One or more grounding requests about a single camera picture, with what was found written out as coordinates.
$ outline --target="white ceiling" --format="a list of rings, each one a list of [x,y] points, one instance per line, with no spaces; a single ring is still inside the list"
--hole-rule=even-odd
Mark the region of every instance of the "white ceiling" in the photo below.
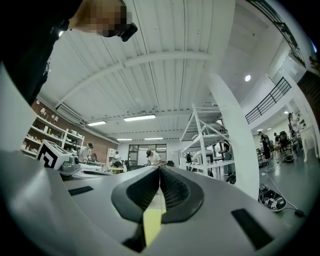
[[[51,72],[40,96],[54,107],[63,102],[86,122],[107,119],[107,124],[94,127],[104,136],[179,138],[190,117],[181,111],[192,109],[192,103],[204,106],[212,99],[203,70],[214,43],[210,40],[213,0],[125,3],[138,32],[128,42],[77,30],[65,32],[54,46]],[[252,55],[268,25],[249,3],[236,1],[219,72],[236,97],[239,80],[252,65]],[[159,112],[164,115],[152,120],[122,120],[126,115]]]

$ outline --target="white column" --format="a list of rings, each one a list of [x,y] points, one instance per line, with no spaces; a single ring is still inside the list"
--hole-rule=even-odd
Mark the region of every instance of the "white column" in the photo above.
[[[236,186],[258,199],[259,165],[256,145],[248,122],[233,93],[221,77],[209,72],[208,86],[223,116],[233,150],[236,171]]]

